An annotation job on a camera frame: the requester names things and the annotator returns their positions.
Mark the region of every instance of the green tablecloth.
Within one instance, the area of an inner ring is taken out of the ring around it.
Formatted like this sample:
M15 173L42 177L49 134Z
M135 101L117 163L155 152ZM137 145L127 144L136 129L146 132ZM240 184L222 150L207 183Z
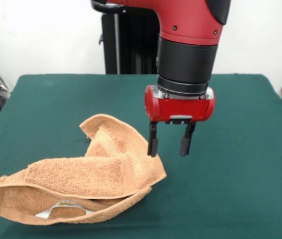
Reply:
M78 125L105 113L145 138L154 75L22 76L0 115L0 176L50 157L84 155ZM184 125L158 125L168 177L116 218L92 225L26 226L0 218L0 238L282 239L282 102L261 75L214 75L216 108L197 125L189 157Z

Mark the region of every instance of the green table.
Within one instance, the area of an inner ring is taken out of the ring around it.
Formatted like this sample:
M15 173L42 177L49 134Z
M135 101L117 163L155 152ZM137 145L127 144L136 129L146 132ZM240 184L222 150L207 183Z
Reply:
M84 155L78 125L105 113L145 138L146 85L156 76L22 76L0 115L0 176L43 158ZM189 157L184 125L159 124L168 177L116 218L92 225L25 226L0 218L0 238L282 239L282 102L261 75L214 75L216 108Z

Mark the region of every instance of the orange towel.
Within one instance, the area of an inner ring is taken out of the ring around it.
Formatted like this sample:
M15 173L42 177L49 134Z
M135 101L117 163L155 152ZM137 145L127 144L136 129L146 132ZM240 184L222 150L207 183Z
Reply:
M159 156L130 125L96 115L80 128L91 138L84 157L44 159L0 177L0 216L31 225L96 223L140 201L166 177Z

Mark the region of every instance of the towel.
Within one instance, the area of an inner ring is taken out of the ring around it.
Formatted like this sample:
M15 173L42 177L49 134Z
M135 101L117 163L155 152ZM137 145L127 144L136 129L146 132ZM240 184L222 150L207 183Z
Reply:
M130 208L166 177L159 156L130 125L96 115L80 128L84 157L44 159L0 177L0 216L29 225L97 223Z

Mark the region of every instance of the white wall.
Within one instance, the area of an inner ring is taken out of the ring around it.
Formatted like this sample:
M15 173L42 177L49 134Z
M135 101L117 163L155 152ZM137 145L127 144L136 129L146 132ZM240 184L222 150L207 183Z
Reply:
M90 0L0 0L0 74L104 73ZM232 0L214 73L262 73L282 87L282 0Z

